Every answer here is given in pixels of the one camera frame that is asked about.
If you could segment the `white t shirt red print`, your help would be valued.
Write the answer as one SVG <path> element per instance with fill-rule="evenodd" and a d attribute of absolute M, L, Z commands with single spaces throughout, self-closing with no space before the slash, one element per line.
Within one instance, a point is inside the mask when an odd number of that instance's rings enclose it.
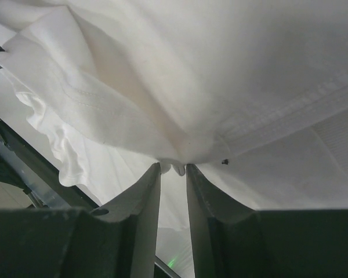
<path fill-rule="evenodd" d="M 252 209 L 348 208 L 348 1 L 0 1 L 0 116 L 99 203 L 164 168 L 157 256 L 194 277 L 184 167 Z"/>

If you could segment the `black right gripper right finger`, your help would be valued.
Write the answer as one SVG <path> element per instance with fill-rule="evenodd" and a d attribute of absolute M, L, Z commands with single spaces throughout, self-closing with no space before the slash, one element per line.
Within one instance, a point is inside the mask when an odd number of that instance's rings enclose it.
<path fill-rule="evenodd" d="M 348 277 L 348 209 L 253 210 L 186 168 L 196 277 Z"/>

